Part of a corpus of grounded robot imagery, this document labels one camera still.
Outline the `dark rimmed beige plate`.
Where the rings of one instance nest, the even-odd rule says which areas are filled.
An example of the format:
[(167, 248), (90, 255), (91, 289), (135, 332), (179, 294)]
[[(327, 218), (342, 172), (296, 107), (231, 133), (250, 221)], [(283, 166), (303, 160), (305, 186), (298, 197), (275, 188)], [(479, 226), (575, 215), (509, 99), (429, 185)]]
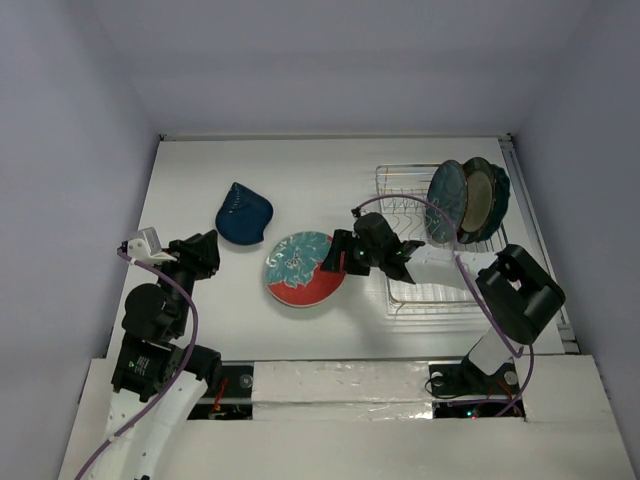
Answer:
[(487, 227), (495, 203), (495, 175), (492, 165), (482, 157), (463, 164), (467, 201), (457, 239), (461, 244), (476, 242)]

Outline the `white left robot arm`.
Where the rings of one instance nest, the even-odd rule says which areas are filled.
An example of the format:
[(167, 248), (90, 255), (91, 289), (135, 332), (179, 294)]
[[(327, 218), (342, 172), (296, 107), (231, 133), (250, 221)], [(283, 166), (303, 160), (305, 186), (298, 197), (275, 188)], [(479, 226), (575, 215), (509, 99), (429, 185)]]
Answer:
[(190, 411), (221, 383), (219, 352), (194, 339), (184, 347), (175, 343), (198, 332), (193, 290), (219, 268), (218, 234), (197, 233), (163, 247), (156, 231), (145, 228), (124, 241), (118, 254), (156, 280), (125, 298), (105, 429), (109, 445), (90, 476), (157, 479)]

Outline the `dark teal patterned plate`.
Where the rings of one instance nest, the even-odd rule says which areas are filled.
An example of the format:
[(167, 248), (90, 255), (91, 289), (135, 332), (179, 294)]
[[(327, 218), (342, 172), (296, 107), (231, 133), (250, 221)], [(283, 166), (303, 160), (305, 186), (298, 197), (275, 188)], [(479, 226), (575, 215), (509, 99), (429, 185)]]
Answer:
[(427, 192), (426, 228), (438, 244), (452, 242), (466, 213), (468, 189), (462, 165), (443, 162), (433, 175)]

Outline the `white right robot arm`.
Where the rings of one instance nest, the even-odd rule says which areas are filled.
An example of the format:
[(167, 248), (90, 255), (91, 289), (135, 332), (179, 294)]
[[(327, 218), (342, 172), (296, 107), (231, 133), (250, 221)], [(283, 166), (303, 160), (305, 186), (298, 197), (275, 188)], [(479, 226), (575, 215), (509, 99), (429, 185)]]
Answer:
[(472, 295), (490, 328), (459, 363), (431, 368), (426, 386), (443, 400), (492, 390), (515, 359), (533, 355), (534, 343), (566, 301), (561, 287), (519, 245), (474, 253), (401, 240), (379, 213), (358, 218), (351, 231), (336, 230), (321, 268), (359, 276), (377, 269), (390, 280)]

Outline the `light green flower plate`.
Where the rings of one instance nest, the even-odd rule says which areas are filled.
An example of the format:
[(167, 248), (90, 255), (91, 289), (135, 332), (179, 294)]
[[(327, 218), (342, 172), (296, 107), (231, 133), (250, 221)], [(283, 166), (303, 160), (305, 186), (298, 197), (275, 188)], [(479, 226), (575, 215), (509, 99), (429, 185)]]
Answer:
[(328, 296), (328, 297), (325, 297), (325, 298), (322, 298), (322, 299), (319, 299), (319, 300), (313, 301), (313, 302), (311, 302), (311, 301), (301, 302), (299, 299), (297, 299), (294, 302), (289, 302), (286, 299), (283, 299), (283, 298), (280, 298), (280, 297), (276, 297), (276, 296), (274, 296), (273, 299), (276, 300), (277, 302), (279, 302), (280, 304), (282, 304), (282, 305), (284, 305), (286, 307), (289, 307), (289, 308), (308, 309), (308, 308), (314, 308), (314, 307), (317, 307), (319, 305), (327, 303), (331, 299), (331, 297)]

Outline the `dark blue leaf-shaped plate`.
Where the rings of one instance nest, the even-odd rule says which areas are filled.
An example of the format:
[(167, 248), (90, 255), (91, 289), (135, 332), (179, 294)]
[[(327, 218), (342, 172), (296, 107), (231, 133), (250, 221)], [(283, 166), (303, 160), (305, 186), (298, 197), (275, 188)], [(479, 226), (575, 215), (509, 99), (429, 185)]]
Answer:
[(215, 217), (215, 227), (226, 241), (240, 246), (261, 243), (274, 215), (265, 197), (234, 182)]

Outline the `red and teal floral plate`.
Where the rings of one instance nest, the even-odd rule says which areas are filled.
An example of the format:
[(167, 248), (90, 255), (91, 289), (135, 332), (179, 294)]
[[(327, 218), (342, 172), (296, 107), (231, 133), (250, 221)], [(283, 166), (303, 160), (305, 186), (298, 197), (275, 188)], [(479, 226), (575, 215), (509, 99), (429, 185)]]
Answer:
[(318, 231), (301, 231), (281, 239), (265, 260), (263, 283), (267, 291), (289, 302), (313, 302), (333, 295), (346, 275), (321, 270), (330, 244), (331, 236)]

